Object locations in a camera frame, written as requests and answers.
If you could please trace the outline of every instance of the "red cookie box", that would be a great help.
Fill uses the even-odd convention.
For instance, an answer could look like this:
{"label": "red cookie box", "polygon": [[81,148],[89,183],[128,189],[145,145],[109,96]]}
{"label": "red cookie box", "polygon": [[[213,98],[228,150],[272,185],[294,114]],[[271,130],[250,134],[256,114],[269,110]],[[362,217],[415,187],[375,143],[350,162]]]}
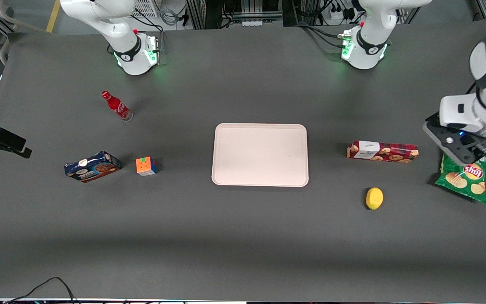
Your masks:
{"label": "red cookie box", "polygon": [[372,161],[410,163],[417,156],[419,156],[419,151],[414,144],[353,141],[346,150],[347,158]]}

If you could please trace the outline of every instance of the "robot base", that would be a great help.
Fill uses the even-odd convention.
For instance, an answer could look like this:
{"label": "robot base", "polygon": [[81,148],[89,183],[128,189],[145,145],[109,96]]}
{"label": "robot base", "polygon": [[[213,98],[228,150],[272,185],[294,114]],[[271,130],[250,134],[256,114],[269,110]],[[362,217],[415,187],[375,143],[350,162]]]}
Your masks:
{"label": "robot base", "polygon": [[124,61],[114,54],[117,59],[117,64],[129,75],[146,73],[159,62],[156,37],[150,37],[144,33],[137,33],[136,36],[141,40],[141,50],[135,55],[132,61]]}
{"label": "robot base", "polygon": [[376,54],[367,54],[365,49],[359,45],[357,39],[357,32],[361,29],[361,27],[357,26],[351,30],[344,31],[345,36],[351,36],[351,40],[343,42],[345,48],[343,53],[341,53],[341,58],[346,60],[349,64],[353,67],[360,69],[360,70],[368,70],[372,69],[373,67],[378,64],[378,61],[383,58],[384,52],[386,51],[387,44],[384,45],[383,49],[380,51],[376,48]]}

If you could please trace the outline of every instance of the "red bottle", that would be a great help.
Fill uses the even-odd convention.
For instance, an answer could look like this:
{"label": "red bottle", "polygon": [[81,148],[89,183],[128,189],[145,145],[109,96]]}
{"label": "red bottle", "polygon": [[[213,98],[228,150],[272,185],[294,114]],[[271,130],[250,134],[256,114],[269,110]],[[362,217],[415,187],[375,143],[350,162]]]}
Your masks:
{"label": "red bottle", "polygon": [[102,96],[108,102],[108,106],[114,111],[123,121],[129,121],[133,118],[134,114],[127,108],[119,98],[116,98],[108,91],[102,92]]}

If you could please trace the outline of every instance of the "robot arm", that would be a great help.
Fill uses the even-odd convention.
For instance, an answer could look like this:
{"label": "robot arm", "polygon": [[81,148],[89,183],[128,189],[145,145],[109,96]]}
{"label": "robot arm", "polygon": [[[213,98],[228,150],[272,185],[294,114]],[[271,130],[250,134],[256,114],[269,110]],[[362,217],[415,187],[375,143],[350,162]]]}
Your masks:
{"label": "robot arm", "polygon": [[357,69],[373,68],[386,50],[386,41],[397,25],[394,10],[399,8],[417,8],[429,4],[432,0],[359,0],[366,10],[364,26],[357,26],[344,32],[342,37],[350,37],[348,51],[341,56]]}
{"label": "robot arm", "polygon": [[440,111],[424,124],[425,132],[459,165],[486,155],[486,38],[472,50],[469,64],[476,92],[445,96]]}
{"label": "robot arm", "polygon": [[156,38],[131,29],[124,17],[132,15],[135,0],[60,0],[69,17],[93,27],[108,41],[120,67],[141,75],[158,62]]}

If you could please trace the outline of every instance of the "yellow lemon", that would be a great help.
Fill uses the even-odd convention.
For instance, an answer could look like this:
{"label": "yellow lemon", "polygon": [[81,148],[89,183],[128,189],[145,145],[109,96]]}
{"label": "yellow lemon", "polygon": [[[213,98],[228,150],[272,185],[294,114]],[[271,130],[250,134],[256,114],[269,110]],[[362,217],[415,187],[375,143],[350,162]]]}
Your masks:
{"label": "yellow lemon", "polygon": [[382,190],[376,187],[371,188],[369,192],[367,192],[366,202],[370,210],[378,209],[378,207],[381,206],[383,202]]}

